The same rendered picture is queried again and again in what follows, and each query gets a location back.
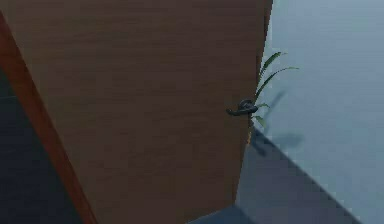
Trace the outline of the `brown wooden room door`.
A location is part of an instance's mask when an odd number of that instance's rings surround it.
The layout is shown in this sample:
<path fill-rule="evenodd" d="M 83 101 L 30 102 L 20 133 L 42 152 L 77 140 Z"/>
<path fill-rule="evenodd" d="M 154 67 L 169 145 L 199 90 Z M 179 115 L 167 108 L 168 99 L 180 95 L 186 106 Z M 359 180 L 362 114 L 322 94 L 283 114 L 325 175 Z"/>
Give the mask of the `brown wooden room door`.
<path fill-rule="evenodd" d="M 0 68 L 83 224 L 233 204 L 273 0 L 0 0 Z"/>

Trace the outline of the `green house plant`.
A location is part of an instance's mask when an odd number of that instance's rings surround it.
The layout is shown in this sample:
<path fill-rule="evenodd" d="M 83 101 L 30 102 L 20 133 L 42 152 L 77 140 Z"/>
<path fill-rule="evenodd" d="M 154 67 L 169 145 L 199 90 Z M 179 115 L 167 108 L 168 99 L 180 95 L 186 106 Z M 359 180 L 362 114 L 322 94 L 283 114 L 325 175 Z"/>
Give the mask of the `green house plant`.
<path fill-rule="evenodd" d="M 257 86 L 256 86 L 256 92 L 254 95 L 254 103 L 257 108 L 261 107 L 267 107 L 269 108 L 269 105 L 267 103 L 259 103 L 258 99 L 265 89 L 265 87 L 272 81 L 272 79 L 280 72 L 286 71 L 286 70 L 297 70 L 297 67 L 285 67 L 279 70 L 276 70 L 272 73 L 270 73 L 265 80 L 262 80 L 262 78 L 265 76 L 268 68 L 273 64 L 273 62 L 278 59 L 279 57 L 286 55 L 286 52 L 275 52 L 273 53 L 262 65 L 259 75 L 257 77 Z"/>

